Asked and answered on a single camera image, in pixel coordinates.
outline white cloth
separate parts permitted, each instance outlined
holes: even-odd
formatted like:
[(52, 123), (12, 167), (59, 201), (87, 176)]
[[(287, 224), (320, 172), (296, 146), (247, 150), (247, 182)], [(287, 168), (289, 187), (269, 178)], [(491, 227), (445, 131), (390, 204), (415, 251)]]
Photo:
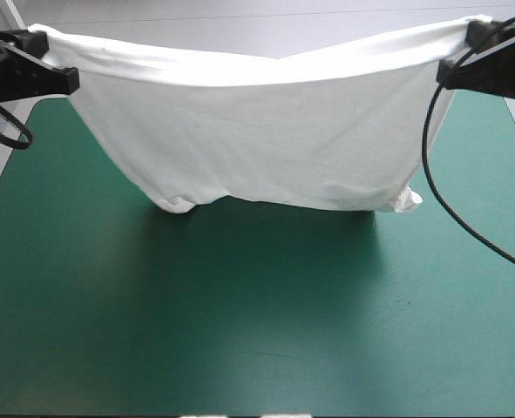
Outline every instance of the white cloth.
[[(476, 16), (282, 59), (48, 34), (44, 61), (76, 66), (71, 102), (158, 206), (232, 195), (329, 210), (406, 212), (437, 61)], [(451, 101), (444, 91), (431, 140)]]

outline table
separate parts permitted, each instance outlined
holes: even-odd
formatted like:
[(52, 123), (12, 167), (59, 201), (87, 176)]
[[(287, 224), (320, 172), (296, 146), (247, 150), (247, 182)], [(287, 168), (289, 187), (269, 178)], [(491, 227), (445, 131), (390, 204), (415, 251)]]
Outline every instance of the table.
[[(66, 99), (28, 125), (0, 181), (0, 414), (515, 415), (515, 266), (421, 172), (410, 214), (226, 198), (173, 215)], [(459, 92), (431, 161), (515, 254), (503, 99)]]

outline green cutting mat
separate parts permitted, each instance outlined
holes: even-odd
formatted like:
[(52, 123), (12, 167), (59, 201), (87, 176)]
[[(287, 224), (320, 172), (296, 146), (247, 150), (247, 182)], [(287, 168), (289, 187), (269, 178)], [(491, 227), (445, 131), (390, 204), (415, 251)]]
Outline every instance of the green cutting mat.
[[(515, 415), (515, 266), (422, 173), (411, 214), (221, 199), (172, 215), (67, 100), (28, 125), (0, 181), (0, 413)], [(515, 253), (504, 101), (459, 93), (432, 161)]]

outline black wire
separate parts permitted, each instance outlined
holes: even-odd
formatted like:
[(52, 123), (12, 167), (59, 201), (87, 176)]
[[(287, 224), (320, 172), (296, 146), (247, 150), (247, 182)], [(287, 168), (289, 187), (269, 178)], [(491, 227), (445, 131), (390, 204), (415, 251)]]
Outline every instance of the black wire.
[(474, 47), (472, 47), (468, 52), (466, 52), (458, 61), (451, 67), (451, 69), (447, 72), (444, 79), (441, 80), (439, 86), (436, 88), (435, 93), (433, 94), (433, 97), (431, 98), (430, 107), (428, 108), (427, 116), (425, 117), (425, 123), (424, 123), (424, 131), (422, 133), (422, 163), (424, 165), (424, 173), (425, 177), (428, 180), (428, 185), (430, 186), (431, 191), (433, 192), (433, 195), (439, 202), (439, 204), (444, 208), (445, 211), (461, 226), (463, 229), (469, 233), (472, 237), (480, 241), (485, 246), (489, 247), (491, 250), (493, 250), (495, 253), (499, 254), (501, 257), (509, 260), (511, 263), (515, 265), (515, 257), (510, 255), (505, 250), (501, 249), (500, 247), (493, 244), (490, 240), (488, 240), (486, 237), (480, 235), (474, 228), (472, 228), (470, 225), (468, 225), (460, 216), (457, 215), (457, 213), (452, 209), (452, 207), (445, 201), (443, 196), (441, 196), (441, 193), (439, 193), (439, 190), (437, 189), (435, 182), (433, 181), (433, 178), (431, 177), (431, 171), (430, 171), (430, 164), (428, 161), (428, 133), (430, 131), (430, 122), (431, 117), (433, 115), (433, 110), (435, 109), (435, 105), (437, 102), (437, 99), (439, 98), (439, 95), (441, 94), (441, 91), (443, 90), (444, 81), (446, 78), (450, 77), (468, 58), (470, 58), (472, 55), (479, 52), (479, 50), (482, 49), (482, 47), (495, 35), (497, 35), (500, 31), (502, 31), (507, 26), (510, 26), (511, 24), (515, 23), (515, 17), (512, 17), (511, 19), (508, 19), (504, 21), (503, 23), (497, 25), (488, 35), (487, 37), (484, 37), (478, 44), (476, 44)]

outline black cable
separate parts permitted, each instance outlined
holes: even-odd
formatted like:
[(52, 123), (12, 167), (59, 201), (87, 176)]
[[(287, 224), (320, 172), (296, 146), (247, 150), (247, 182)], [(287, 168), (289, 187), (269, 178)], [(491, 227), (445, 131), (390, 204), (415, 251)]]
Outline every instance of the black cable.
[(433, 115), (433, 111), (435, 109), (435, 105), (441, 91), (443, 90), (444, 81), (446, 78), (450, 77), (468, 58), (472, 55), (478, 53), (482, 47), (495, 35), (497, 35), (500, 31), (502, 31), (507, 26), (515, 23), (515, 17), (504, 21), (503, 23), (497, 25), (486, 37), (484, 37), (478, 44), (472, 47), (468, 52), (466, 52), (458, 61), (451, 67), (451, 69), (447, 72), (444, 79), (441, 80), (439, 86), (436, 88), (433, 97), (431, 98), (430, 106), (428, 108), (427, 116), (425, 117), (424, 122), (424, 131), (422, 133), (422, 163), (424, 165), (424, 173), (425, 177), (428, 180), (428, 185), (430, 186), (433, 195), (439, 202), (439, 204), (444, 208), (445, 211), (461, 226), (463, 229), (469, 233), (472, 237), (480, 241), (485, 246), (489, 247), (495, 253), (499, 254), (501, 257), (509, 260), (511, 263), (515, 265), (515, 257), (510, 255), (505, 250), (493, 244), (486, 237), (480, 235), (474, 228), (468, 225), (457, 213), (452, 209), (452, 207), (445, 201), (439, 190), (437, 189), (433, 178), (431, 177), (430, 164), (428, 161), (428, 133), (430, 131), (430, 122), (431, 117)]
[(8, 124), (12, 125), (15, 129), (17, 129), (19, 131), (19, 136), (23, 135), (25, 138), (27, 138), (27, 141), (19, 141), (19, 138), (15, 140), (3, 135), (0, 132), (0, 144), (3, 144), (15, 150), (26, 150), (34, 140), (32, 132), (29, 131), (29, 129), (24, 124), (22, 124), (21, 121), (19, 121), (19, 119), (15, 118), (2, 106), (0, 106), (0, 118), (5, 120)]

